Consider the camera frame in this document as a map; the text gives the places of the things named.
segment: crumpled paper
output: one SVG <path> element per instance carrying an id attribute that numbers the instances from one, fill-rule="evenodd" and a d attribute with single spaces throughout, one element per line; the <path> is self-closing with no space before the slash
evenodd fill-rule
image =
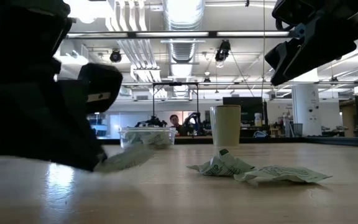
<path id="1" fill-rule="evenodd" d="M 304 167 L 265 166 L 243 174 L 234 175 L 240 182 L 263 177 L 272 180 L 289 180 L 292 182 L 315 183 L 327 179 L 327 176 Z"/>
<path id="2" fill-rule="evenodd" d="M 171 139 L 166 133 L 154 132 L 149 135 L 141 137 L 143 144 L 147 145 L 163 145 L 163 144 L 172 144 Z"/>
<path id="3" fill-rule="evenodd" d="M 151 159 L 153 155 L 154 151 L 151 149 L 128 149 L 123 153 L 109 157 L 105 161 L 100 162 L 93 170 L 102 173 L 118 172 L 131 167 L 141 166 Z"/>
<path id="4" fill-rule="evenodd" d="M 232 177 L 234 174 L 251 171 L 254 166 L 233 157 L 227 149 L 222 149 L 218 156 L 214 156 L 209 162 L 187 168 L 197 170 L 203 175 Z"/>
<path id="5" fill-rule="evenodd" d="M 173 145 L 166 132 L 127 132 L 122 135 L 124 148 L 151 146 L 153 149 L 167 148 Z"/>

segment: plastic container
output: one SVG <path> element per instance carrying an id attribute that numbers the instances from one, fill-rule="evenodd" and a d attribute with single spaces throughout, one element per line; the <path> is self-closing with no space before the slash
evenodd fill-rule
<path id="1" fill-rule="evenodd" d="M 121 128 L 121 147 L 170 149 L 175 144 L 176 128 Z"/>

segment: white cup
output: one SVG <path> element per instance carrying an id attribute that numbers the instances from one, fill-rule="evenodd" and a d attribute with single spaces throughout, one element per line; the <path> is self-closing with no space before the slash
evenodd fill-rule
<path id="1" fill-rule="evenodd" d="M 241 129 L 241 107 L 238 105 L 213 106 L 210 109 L 214 145 L 238 146 Z"/>

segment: bottle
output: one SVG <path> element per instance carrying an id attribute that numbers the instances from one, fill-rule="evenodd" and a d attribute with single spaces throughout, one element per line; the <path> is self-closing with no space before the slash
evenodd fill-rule
<path id="1" fill-rule="evenodd" d="M 255 113 L 255 126 L 262 127 L 262 119 L 260 118 L 260 113 Z"/>

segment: person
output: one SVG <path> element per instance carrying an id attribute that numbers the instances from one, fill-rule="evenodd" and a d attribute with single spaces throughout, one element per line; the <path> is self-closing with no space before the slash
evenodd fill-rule
<path id="1" fill-rule="evenodd" d="M 173 128 L 176 128 L 177 131 L 178 131 L 178 134 L 179 136 L 187 136 L 187 131 L 185 129 L 185 127 L 183 127 L 183 125 L 180 125 L 179 124 L 179 117 L 175 114 L 171 115 L 171 117 L 169 117 L 169 120 L 171 121 L 172 123 L 172 127 Z"/>

